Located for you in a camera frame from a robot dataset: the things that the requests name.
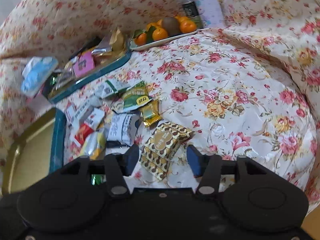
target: bottle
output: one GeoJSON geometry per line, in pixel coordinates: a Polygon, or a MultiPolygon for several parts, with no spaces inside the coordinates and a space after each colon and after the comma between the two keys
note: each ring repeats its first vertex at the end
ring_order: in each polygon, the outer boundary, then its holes
{"type": "Polygon", "coordinates": [[[195,0],[204,28],[225,28],[218,0],[195,0]]]}
{"type": "Polygon", "coordinates": [[[195,1],[179,0],[179,2],[182,4],[186,16],[197,25],[198,29],[203,29],[203,25],[195,1]]]}

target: black mount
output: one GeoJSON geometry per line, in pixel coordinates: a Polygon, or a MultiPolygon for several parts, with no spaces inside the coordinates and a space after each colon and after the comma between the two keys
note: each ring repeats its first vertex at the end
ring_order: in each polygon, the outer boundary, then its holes
{"type": "Polygon", "coordinates": [[[300,228],[308,211],[305,194],[250,158],[224,161],[191,145],[188,163],[202,176],[195,193],[135,188],[130,194],[123,176],[131,175],[138,157],[137,145],[100,161],[82,156],[25,191],[4,196],[0,239],[312,239],[300,228]],[[91,185],[91,174],[105,174],[106,182],[91,185]],[[234,174],[236,183],[219,193],[224,174],[234,174]]]}

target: floral bedspread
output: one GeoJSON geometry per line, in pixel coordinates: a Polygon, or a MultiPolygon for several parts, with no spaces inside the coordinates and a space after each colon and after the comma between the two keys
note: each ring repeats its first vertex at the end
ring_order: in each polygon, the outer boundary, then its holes
{"type": "MultiPolygon", "coordinates": [[[[133,53],[112,75],[146,80],[162,100],[163,117],[196,131],[188,143],[224,159],[255,158],[304,189],[312,210],[320,199],[320,0],[220,4],[225,29],[133,53]]],[[[6,150],[39,116],[20,93],[26,57],[55,56],[63,65],[116,25],[130,32],[181,12],[179,0],[22,0],[0,27],[0,184],[6,150]]],[[[68,100],[79,104],[100,81],[68,100]]],[[[140,127],[136,141],[141,145],[148,134],[140,127]]],[[[165,181],[154,182],[137,167],[130,184],[194,187],[184,147],[165,181]]]]}
{"type": "MultiPolygon", "coordinates": [[[[247,155],[304,190],[317,149],[316,126],[305,97],[289,74],[271,66],[265,55],[216,31],[133,52],[123,67],[86,85],[58,107],[65,110],[71,102],[79,106],[107,78],[129,83],[142,79],[150,95],[161,100],[166,121],[196,132],[180,147],[163,181],[138,164],[126,178],[131,189],[195,188],[185,151],[193,144],[201,153],[219,154],[224,160],[247,155]]],[[[105,101],[107,119],[112,115],[109,106],[105,101]]],[[[141,124],[135,142],[142,147],[149,136],[150,129],[141,124]]],[[[224,177],[221,189],[231,183],[230,176],[224,177]]]]}

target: white plate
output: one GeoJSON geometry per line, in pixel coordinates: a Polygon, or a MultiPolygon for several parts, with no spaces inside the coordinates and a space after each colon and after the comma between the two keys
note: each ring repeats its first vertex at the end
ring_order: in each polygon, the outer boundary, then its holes
{"type": "Polygon", "coordinates": [[[179,38],[182,38],[182,37],[186,37],[186,36],[189,36],[189,35],[196,34],[197,32],[198,32],[198,30],[195,30],[194,32],[191,32],[191,33],[185,33],[185,34],[173,36],[173,37],[170,37],[170,38],[166,38],[166,39],[163,39],[163,40],[160,40],[160,41],[154,41],[154,42],[142,45],[142,46],[137,46],[135,44],[135,42],[133,40],[131,40],[130,41],[130,49],[131,50],[135,50],[135,51],[141,51],[141,50],[149,49],[149,48],[152,48],[152,47],[156,47],[156,46],[165,44],[166,42],[169,42],[169,41],[173,41],[173,40],[176,40],[176,39],[179,39],[179,38]]]}

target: wooden floor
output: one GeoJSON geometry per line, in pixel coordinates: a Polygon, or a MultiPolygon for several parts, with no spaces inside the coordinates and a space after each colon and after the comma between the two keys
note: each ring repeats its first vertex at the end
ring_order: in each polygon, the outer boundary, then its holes
{"type": "Polygon", "coordinates": [[[320,206],[303,221],[302,228],[316,240],[320,240],[320,206]]]}

